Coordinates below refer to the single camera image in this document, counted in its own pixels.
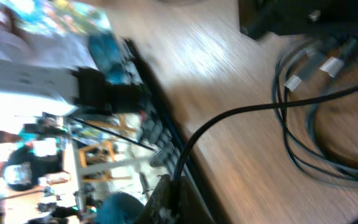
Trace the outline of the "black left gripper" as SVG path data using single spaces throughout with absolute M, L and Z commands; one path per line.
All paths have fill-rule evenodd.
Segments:
M 239 29 L 265 34 L 358 34 L 358 0 L 238 0 Z

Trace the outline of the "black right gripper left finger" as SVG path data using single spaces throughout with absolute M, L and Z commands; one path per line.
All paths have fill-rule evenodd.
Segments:
M 143 211 L 134 224 L 174 224 L 173 187 L 171 177 L 161 176 L 158 184 L 147 201 Z

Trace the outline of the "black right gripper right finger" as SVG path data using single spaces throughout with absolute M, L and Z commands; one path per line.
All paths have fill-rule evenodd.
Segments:
M 178 198 L 176 205 L 177 223 L 214 224 L 187 177 L 180 177 L 176 187 Z

